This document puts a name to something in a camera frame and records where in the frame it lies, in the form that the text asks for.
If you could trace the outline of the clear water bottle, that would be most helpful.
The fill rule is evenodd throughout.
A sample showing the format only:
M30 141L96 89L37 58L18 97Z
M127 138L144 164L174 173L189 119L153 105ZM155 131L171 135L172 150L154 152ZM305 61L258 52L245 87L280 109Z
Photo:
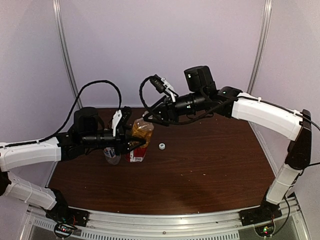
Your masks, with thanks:
M109 164L111 165L119 164L121 160L121 156L116 154L115 149L113 147L106 147L103 150L103 153L104 153L105 159Z

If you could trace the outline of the white tea bottle cap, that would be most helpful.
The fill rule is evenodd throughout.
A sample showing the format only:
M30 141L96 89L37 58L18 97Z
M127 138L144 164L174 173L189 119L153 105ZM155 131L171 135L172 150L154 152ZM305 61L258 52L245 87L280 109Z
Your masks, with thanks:
M164 150L166 148L166 145L164 143L160 143L158 147L160 150Z

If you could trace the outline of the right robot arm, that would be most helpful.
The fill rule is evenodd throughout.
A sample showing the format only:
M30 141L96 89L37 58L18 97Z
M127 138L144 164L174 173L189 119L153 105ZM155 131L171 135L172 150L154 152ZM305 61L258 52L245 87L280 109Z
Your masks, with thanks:
M268 220L278 209L288 190L311 164L311 113L291 110L254 97L240 89L226 86L217 89L210 68L195 66L184 71L190 90L178 96L165 78L152 75L139 86L140 100L147 110L144 120L163 126L182 126L208 115L244 120L277 132L290 140L287 155L275 180L254 213Z

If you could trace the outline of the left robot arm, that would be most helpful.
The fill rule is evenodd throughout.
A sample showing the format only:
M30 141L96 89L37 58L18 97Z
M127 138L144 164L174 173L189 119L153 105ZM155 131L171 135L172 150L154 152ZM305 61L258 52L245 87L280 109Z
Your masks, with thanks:
M45 162L63 162L76 159L90 149L114 149L124 155L146 144L146 140L128 134L126 124L131 109L117 110L113 115L111 129L94 107L84 107L74 112L73 125L67 132L58 132L46 139L1 143L0 145L0 194L24 201L52 212L61 222L72 218L72 211L62 193L24 180L11 169Z

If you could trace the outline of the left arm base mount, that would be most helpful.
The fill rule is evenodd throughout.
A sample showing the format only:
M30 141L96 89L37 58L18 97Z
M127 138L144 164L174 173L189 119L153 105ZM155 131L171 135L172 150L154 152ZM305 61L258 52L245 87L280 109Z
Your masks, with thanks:
M69 226L86 227L89 212L69 207L63 194L57 189L51 189L54 193L56 204L51 210L45 209L46 217Z

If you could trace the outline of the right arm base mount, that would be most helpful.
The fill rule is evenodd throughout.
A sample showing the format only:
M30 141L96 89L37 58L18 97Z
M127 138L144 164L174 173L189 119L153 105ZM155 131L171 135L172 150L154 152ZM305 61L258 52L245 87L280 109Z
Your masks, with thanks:
M265 192L259 206L244 209L239 212L242 226L268 222L274 218L279 218L281 216L282 212L280 210L279 204L273 204L267 201L267 191Z

